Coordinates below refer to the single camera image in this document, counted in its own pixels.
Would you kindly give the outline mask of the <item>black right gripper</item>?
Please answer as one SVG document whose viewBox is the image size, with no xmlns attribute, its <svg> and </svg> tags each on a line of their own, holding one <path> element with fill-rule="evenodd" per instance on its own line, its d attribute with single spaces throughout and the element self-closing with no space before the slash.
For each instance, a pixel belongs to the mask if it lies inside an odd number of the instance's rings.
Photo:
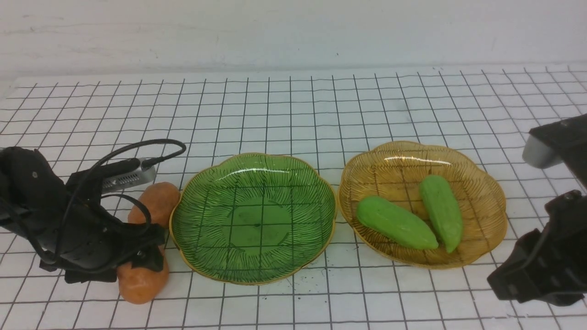
<svg viewBox="0 0 587 330">
<path fill-rule="evenodd" d="M 549 221 L 521 236 L 488 277 L 497 299 L 542 301 L 559 307 L 587 292 L 587 198 L 572 190 L 545 205 Z"/>
</svg>

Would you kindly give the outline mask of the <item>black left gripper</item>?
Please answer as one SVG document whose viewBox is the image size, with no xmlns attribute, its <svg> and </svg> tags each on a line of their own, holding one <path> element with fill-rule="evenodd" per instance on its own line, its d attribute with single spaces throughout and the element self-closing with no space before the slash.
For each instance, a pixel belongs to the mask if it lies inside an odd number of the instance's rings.
<svg viewBox="0 0 587 330">
<path fill-rule="evenodd" d="M 90 167 L 112 163 L 123 147 Z M 87 180 L 90 172 L 82 178 Z M 163 269 L 164 228 L 151 222 L 148 209 L 121 191 L 101 196 L 70 192 L 36 149 L 1 151 L 1 227 L 25 238 L 40 257 L 39 267 L 63 270 L 65 282 L 115 282 L 116 269 Z"/>
</svg>

